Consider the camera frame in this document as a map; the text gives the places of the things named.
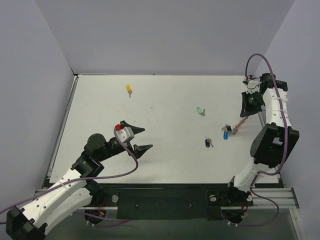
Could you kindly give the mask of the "dark blue tagged key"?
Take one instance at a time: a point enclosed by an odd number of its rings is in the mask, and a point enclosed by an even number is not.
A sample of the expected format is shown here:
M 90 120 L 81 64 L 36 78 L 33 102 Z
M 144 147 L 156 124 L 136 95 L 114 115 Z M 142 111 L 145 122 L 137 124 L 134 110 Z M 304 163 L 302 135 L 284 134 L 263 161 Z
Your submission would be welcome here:
M 214 145 L 212 143 L 212 140 L 210 138 L 208 138 L 208 137 L 205 138 L 205 146 L 207 148 L 213 148 L 214 147 Z

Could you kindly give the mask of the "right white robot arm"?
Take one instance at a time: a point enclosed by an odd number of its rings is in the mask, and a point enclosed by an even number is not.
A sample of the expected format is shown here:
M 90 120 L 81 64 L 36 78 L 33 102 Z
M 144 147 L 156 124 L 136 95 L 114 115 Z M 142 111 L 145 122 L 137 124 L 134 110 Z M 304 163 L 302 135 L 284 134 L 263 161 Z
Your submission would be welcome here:
M 223 192 L 224 201 L 230 205 L 245 201 L 262 175 L 270 175 L 270 170 L 282 166 L 300 137 L 289 121 L 287 83 L 277 80 L 271 73 L 264 73 L 257 86 L 258 90 L 242 92 L 240 117 L 247 118 L 264 111 L 265 124 L 251 144 L 252 159 Z

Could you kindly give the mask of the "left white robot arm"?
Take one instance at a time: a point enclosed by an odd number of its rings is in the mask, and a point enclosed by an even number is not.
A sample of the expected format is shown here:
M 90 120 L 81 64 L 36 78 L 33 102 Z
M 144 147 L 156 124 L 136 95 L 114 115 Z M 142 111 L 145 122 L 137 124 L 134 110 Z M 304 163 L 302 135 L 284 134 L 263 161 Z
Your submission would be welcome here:
M 79 208 L 106 203 L 107 193 L 97 182 L 104 169 L 102 161 L 127 152 L 136 162 L 152 148 L 151 144 L 130 143 L 144 131 L 123 120 L 114 127 L 109 141 L 100 133 L 91 135 L 80 157 L 60 180 L 39 195 L 1 211 L 6 213 L 7 235 L 13 240 L 43 240 L 54 226 Z

